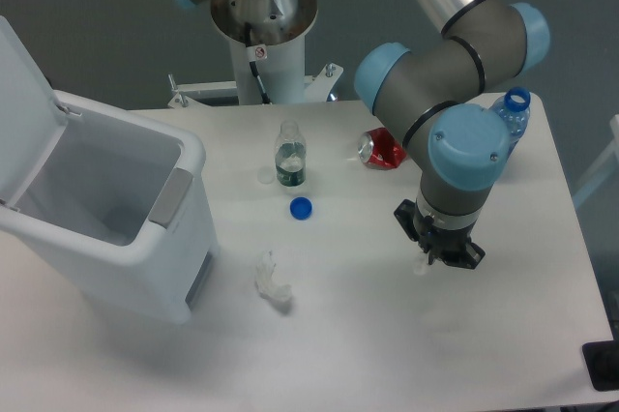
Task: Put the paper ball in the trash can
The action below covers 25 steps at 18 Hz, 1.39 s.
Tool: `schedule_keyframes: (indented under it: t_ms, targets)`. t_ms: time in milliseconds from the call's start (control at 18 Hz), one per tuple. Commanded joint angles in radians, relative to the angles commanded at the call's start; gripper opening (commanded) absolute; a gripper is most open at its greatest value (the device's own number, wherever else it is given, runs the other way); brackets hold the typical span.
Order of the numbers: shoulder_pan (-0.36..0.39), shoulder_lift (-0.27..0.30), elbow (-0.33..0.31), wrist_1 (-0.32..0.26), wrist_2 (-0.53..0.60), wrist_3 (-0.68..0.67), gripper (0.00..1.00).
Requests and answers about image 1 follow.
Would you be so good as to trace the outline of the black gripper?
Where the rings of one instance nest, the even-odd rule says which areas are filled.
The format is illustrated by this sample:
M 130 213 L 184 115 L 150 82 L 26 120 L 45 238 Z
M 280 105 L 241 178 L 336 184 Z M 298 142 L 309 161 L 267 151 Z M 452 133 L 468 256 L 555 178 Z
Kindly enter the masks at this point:
M 435 261 L 466 270 L 474 270 L 486 252 L 472 241 L 474 222 L 467 226 L 441 224 L 437 216 L 423 212 L 421 201 L 404 199 L 394 211 L 407 237 L 418 244 L 427 256 L 427 264 Z

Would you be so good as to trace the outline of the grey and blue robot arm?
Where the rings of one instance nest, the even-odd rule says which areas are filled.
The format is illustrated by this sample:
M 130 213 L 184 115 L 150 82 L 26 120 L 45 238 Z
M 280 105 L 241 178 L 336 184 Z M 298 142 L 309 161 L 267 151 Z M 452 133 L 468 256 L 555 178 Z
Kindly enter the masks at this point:
M 210 4 L 236 58 L 241 103 L 303 100 L 303 56 L 285 58 L 279 71 L 266 64 L 279 45 L 304 38 L 316 0 L 180 1 Z M 429 261 L 474 269 L 485 254 L 471 232 L 507 162 L 509 132 L 473 99 L 539 64 L 549 49 L 549 28 L 525 3 L 417 1 L 441 43 L 419 56 L 397 43 L 377 47 L 359 65 L 354 87 L 422 172 L 416 199 L 396 208 L 400 226 Z

